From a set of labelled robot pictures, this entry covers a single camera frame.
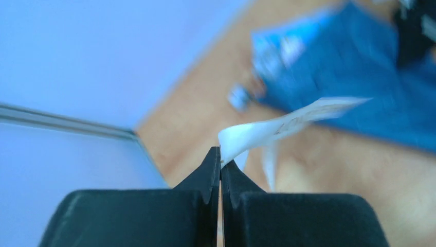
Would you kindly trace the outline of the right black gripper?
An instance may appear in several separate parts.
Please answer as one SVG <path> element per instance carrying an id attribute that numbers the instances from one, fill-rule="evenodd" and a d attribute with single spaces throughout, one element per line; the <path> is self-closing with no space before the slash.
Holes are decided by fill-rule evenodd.
<path id="1" fill-rule="evenodd" d="M 398 32 L 396 66 L 423 60 L 435 47 L 435 1 L 400 1 L 393 20 Z"/>

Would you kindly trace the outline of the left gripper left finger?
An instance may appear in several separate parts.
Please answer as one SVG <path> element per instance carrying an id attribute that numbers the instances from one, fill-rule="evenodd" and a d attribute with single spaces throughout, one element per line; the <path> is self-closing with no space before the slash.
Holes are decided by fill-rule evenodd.
<path id="1" fill-rule="evenodd" d="M 40 246 L 216 246 L 220 150 L 171 189 L 76 190 Z"/>

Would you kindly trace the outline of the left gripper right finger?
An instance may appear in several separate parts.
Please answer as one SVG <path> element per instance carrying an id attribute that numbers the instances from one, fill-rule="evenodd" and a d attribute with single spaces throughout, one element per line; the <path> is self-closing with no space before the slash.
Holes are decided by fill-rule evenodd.
<path id="1" fill-rule="evenodd" d="M 221 171 L 225 246 L 388 246 L 370 204 L 348 193 L 267 193 Z"/>

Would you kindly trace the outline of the blue wrapping paper sheet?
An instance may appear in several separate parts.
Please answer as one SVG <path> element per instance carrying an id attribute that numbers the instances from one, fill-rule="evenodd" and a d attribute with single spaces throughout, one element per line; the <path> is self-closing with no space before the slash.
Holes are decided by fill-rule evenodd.
<path id="1" fill-rule="evenodd" d="M 302 30 L 308 47 L 276 79 L 265 80 L 260 102 L 285 112 L 321 97 L 368 101 L 324 124 L 435 152 L 435 61 L 427 55 L 396 67 L 397 33 L 354 3 L 318 32 Z"/>

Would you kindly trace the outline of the cream printed ribbon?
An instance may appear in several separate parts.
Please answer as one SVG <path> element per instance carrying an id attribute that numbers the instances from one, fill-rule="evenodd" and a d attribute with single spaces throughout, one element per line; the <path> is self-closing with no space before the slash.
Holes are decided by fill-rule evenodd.
<path id="1" fill-rule="evenodd" d="M 223 129 L 218 133 L 221 168 L 236 159 L 237 167 L 243 169 L 249 150 L 262 147 L 262 168 L 271 191 L 275 191 L 279 140 L 298 133 L 313 122 L 339 118 L 369 100 L 358 97 L 319 98 L 278 118 Z"/>

